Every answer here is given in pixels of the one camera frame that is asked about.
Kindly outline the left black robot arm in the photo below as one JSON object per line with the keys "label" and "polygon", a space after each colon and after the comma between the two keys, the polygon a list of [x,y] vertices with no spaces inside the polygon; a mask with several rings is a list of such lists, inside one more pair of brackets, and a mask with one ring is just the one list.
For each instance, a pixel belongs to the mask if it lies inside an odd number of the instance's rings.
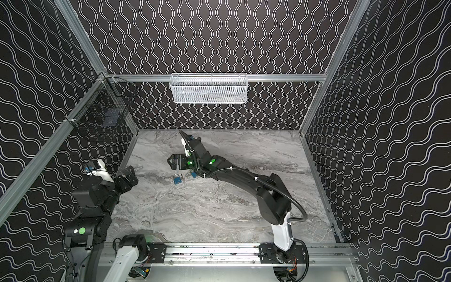
{"label": "left black robot arm", "polygon": [[[105,246],[111,215],[120,196],[138,184],[132,166],[111,178],[108,172],[92,172],[73,192],[78,215],[65,226],[63,249],[72,262],[75,282],[94,282]],[[105,277],[106,282],[124,282],[135,264],[150,259],[146,238],[142,234],[125,235],[115,247],[115,260]]]}

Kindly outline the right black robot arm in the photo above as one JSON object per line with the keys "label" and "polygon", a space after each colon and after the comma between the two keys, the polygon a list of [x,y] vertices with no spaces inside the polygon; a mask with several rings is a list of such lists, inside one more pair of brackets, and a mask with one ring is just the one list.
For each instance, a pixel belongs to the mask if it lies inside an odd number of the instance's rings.
{"label": "right black robot arm", "polygon": [[260,215],[271,224],[274,235],[276,261],[289,263],[294,260],[294,242],[291,222],[305,222],[305,209],[276,175],[259,175],[233,165],[226,158],[211,155],[200,137],[194,137],[179,130],[184,153],[172,154],[167,162],[173,170],[190,170],[204,179],[214,179],[232,184],[254,196]]}

